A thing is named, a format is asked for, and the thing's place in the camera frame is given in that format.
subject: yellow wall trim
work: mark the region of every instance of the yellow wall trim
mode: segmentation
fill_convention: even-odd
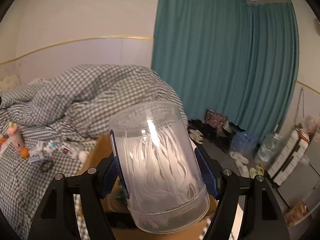
[[[296,80],[296,82],[297,82],[298,84],[300,84],[300,85],[302,85],[302,86],[306,87],[306,88],[309,88],[310,90],[312,90],[313,92],[317,93],[318,95],[320,95],[320,92],[319,92],[318,90],[315,90],[314,88],[312,88],[312,87],[310,87],[310,86],[306,85],[305,83],[302,83],[302,82],[301,82],[301,81],[299,81],[299,80]]]
[[[115,35],[115,36],[102,36],[102,37],[96,37],[96,38],[84,38],[84,39],[78,39],[78,40],[73,40],[73,41],[65,41],[65,42],[61,42],[61,43],[57,43],[57,44],[52,44],[52,45],[49,45],[49,46],[46,46],[46,47],[43,47],[43,48],[40,48],[40,49],[36,49],[36,50],[34,50],[32,52],[24,54],[24,55],[22,55],[20,57],[17,57],[15,59],[11,59],[11,60],[8,60],[8,61],[0,62],[0,65],[16,61],[18,59],[21,59],[21,58],[23,58],[25,56],[28,56],[28,55],[30,55],[32,53],[35,53],[37,51],[40,51],[40,50],[43,50],[43,49],[47,49],[47,48],[51,48],[51,47],[54,47],[54,46],[68,44],[68,43],[72,43],[72,42],[75,42],[75,41],[88,41],[88,40],[107,39],[107,38],[114,38],[114,39],[140,39],[140,40],[151,40],[151,41],[154,40],[154,38],[152,38],[152,37]]]

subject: metal screw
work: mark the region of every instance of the metal screw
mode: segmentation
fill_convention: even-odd
[[[89,173],[89,174],[95,174],[96,171],[97,171],[96,168],[90,168],[90,169],[88,169],[88,173]]]
[[[258,181],[264,181],[264,177],[262,176],[262,175],[257,175],[256,176],[256,179],[258,180]]]
[[[229,169],[224,169],[222,172],[223,172],[224,175],[227,175],[227,176],[232,174],[232,171],[229,170]]]
[[[63,178],[63,174],[62,174],[62,173],[58,173],[56,176],[54,176],[54,178],[55,178],[56,180],[60,180],[60,179]]]

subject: patterned red bag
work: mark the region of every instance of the patterned red bag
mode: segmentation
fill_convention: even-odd
[[[227,116],[219,114],[211,109],[207,109],[205,111],[204,123],[215,127],[217,129],[217,133],[222,132],[222,127],[227,120]]]

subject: curtain fold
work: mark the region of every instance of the curtain fold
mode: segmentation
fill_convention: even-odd
[[[291,2],[159,0],[152,69],[188,118],[207,108],[264,137],[281,122],[298,70]]]

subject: plastic water bottle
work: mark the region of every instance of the plastic water bottle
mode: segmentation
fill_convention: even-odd
[[[255,164],[266,169],[277,153],[278,147],[278,134],[268,133],[254,158]]]

